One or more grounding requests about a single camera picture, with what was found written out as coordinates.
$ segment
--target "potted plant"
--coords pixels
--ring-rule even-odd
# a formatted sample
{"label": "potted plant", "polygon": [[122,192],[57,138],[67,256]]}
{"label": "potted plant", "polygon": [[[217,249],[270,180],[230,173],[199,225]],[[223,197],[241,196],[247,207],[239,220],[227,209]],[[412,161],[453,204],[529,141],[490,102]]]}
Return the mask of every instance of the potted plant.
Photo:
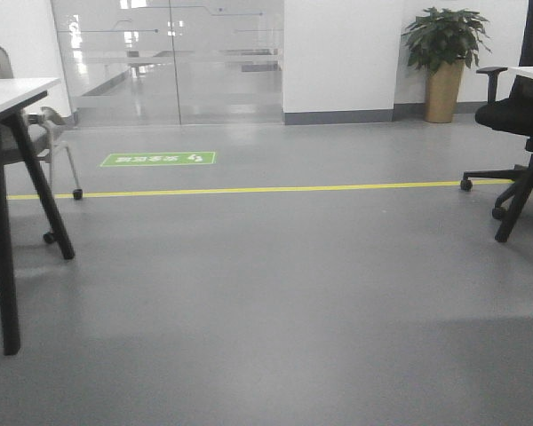
{"label": "potted plant", "polygon": [[488,37],[483,26],[488,22],[479,12],[452,11],[435,7],[424,9],[426,16],[417,16],[407,26],[409,67],[427,69],[426,111],[428,122],[451,122],[464,64],[478,65],[482,37]]}

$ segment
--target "desk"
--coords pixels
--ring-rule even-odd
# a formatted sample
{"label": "desk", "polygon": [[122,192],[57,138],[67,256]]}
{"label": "desk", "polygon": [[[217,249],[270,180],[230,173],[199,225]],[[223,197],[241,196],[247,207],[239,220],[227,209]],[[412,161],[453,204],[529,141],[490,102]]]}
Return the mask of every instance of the desk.
{"label": "desk", "polygon": [[[509,67],[508,71],[515,75],[533,79],[533,67]],[[509,238],[509,234],[533,190],[533,154],[529,159],[529,166],[525,170],[525,174],[518,180],[518,184],[517,193],[512,199],[509,210],[505,213],[504,220],[497,229],[496,240],[499,242],[506,242],[507,238]]]}
{"label": "desk", "polygon": [[[72,259],[71,246],[61,215],[50,191],[44,173],[21,117],[22,108],[47,96],[47,89],[59,83],[57,78],[12,78],[0,80],[0,124],[10,128],[21,156],[34,183],[40,202],[57,238],[61,253]],[[6,200],[2,141],[0,140],[0,317],[4,339],[4,355],[15,355],[20,350],[20,322],[16,302],[16,286],[12,261],[10,219]]]}

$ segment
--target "black desk leg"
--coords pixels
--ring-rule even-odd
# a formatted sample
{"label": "black desk leg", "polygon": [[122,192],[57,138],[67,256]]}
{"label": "black desk leg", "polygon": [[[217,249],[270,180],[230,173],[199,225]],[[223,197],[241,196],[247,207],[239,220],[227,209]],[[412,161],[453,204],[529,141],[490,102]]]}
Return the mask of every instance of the black desk leg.
{"label": "black desk leg", "polygon": [[58,211],[55,200],[53,199],[52,191],[47,184],[47,180],[45,179],[44,171],[39,165],[39,161],[34,153],[34,147],[29,138],[28,129],[26,128],[21,115],[11,115],[3,121],[3,124],[10,128],[16,139],[18,149],[20,150],[21,156],[26,163],[28,173],[34,182],[34,187],[36,188],[39,199],[42,202],[45,214],[50,221],[53,234],[60,245],[63,257],[66,259],[72,259],[75,257],[75,251],[73,250],[68,233],[63,225],[60,212]]}
{"label": "black desk leg", "polygon": [[20,323],[16,302],[16,285],[12,261],[10,220],[6,200],[6,183],[0,140],[0,316],[4,339],[4,355],[15,355],[20,350]]}
{"label": "black desk leg", "polygon": [[518,181],[517,192],[512,199],[512,203],[509,206],[509,210],[505,213],[502,224],[497,229],[496,240],[498,242],[506,242],[509,238],[509,234],[512,232],[523,206],[527,202],[531,191],[533,190],[533,154],[529,159],[529,166],[525,171],[525,175],[521,177],[521,181]]}

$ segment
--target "glass wall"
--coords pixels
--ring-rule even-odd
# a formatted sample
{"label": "glass wall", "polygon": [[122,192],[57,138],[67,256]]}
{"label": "glass wall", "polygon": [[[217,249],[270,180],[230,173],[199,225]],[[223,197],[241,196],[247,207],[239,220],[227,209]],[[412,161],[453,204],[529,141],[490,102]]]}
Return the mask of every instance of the glass wall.
{"label": "glass wall", "polygon": [[81,126],[280,122],[283,0],[52,0]]}

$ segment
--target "gold plant pot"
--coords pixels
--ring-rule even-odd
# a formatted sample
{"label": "gold plant pot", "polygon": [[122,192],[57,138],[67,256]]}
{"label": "gold plant pot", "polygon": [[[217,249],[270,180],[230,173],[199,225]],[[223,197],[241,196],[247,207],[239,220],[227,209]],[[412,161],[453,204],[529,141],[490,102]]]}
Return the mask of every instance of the gold plant pot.
{"label": "gold plant pot", "polygon": [[443,62],[436,73],[428,72],[426,78],[425,120],[428,122],[452,122],[464,60],[454,64]]}

